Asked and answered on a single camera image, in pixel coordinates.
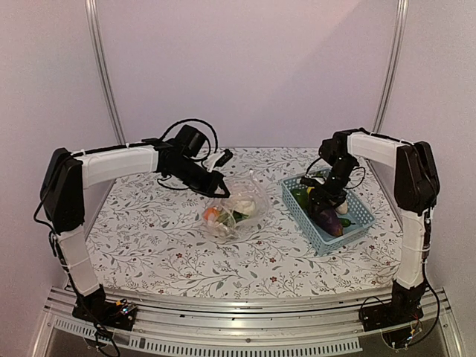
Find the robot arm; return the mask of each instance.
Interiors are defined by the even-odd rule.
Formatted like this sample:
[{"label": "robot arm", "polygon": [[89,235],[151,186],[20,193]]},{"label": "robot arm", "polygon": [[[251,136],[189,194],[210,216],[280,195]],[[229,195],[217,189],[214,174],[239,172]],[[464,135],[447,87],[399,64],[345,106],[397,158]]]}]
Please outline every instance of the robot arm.
[{"label": "robot arm", "polygon": [[319,155],[332,166],[319,190],[312,191],[321,195],[319,201],[331,198],[334,203],[345,199],[344,188],[358,166],[355,156],[395,170],[393,193],[403,221],[401,264],[393,282],[391,304],[365,308],[361,319],[367,331],[412,321],[414,315],[422,317],[419,302],[427,287],[423,264],[430,249],[432,210],[440,191],[430,145],[353,129],[336,132],[324,140]]},{"label": "robot arm", "polygon": [[[51,158],[40,196],[52,224],[52,247],[77,294],[73,315],[87,321],[131,329],[135,312],[132,304],[106,302],[86,249],[83,190],[103,181],[139,173],[175,176],[191,190],[208,197],[229,197],[223,174],[197,164],[207,138],[185,125],[173,139],[146,139],[140,143],[71,153],[57,149]],[[215,154],[214,167],[225,164],[229,150]]]}]

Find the purple eggplant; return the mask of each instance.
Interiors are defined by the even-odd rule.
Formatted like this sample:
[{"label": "purple eggplant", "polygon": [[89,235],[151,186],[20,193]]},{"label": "purple eggplant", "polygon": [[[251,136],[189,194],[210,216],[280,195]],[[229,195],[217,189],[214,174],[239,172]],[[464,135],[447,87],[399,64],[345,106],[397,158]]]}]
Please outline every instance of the purple eggplant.
[{"label": "purple eggplant", "polygon": [[340,237],[344,234],[344,228],[334,208],[326,208],[320,213],[312,215],[311,218],[316,225],[324,229],[331,236]]}]

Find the vent grille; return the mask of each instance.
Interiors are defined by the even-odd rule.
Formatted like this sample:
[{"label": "vent grille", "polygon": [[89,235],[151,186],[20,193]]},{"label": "vent grille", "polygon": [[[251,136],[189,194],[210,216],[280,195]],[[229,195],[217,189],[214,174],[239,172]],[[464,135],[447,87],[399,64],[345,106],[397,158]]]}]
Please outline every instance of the vent grille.
[{"label": "vent grille", "polygon": [[[72,321],[56,316],[57,329],[85,338],[94,337],[94,328],[84,322]],[[127,345],[117,341],[118,346],[131,350],[140,350],[161,356],[189,357],[314,357],[341,356],[362,351],[358,338],[347,338],[321,344],[309,344],[299,347],[204,347],[192,344],[177,344],[159,341],[154,338],[130,336]]]}]

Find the transparent bag with vegetables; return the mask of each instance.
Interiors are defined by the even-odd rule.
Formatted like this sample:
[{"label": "transparent bag with vegetables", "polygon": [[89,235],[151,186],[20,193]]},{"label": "transparent bag with vegetables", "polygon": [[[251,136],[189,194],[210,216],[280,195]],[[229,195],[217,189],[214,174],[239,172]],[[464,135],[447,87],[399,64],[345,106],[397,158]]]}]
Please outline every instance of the transparent bag with vegetables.
[{"label": "transparent bag with vegetables", "polygon": [[203,213],[203,219],[214,236],[236,239],[268,213],[269,197],[252,170],[248,178],[227,182],[227,187],[230,197],[214,199]]}]

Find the floral pattern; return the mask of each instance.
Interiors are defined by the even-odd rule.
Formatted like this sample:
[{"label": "floral pattern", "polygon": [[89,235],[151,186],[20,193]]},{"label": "floral pattern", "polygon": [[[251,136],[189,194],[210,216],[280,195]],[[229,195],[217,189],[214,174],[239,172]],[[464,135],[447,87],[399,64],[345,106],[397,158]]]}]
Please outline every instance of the floral pattern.
[{"label": "floral pattern", "polygon": [[[318,257],[281,200],[279,180],[305,171],[316,149],[233,149],[226,180],[253,169],[271,200],[242,238],[213,237],[202,220],[209,199],[158,186],[157,174],[119,178],[87,246],[107,287],[201,298],[289,298],[388,286],[402,232],[373,174],[354,191],[376,223],[366,237]],[[358,183],[362,170],[351,181]],[[170,179],[167,184],[180,187]]]}]

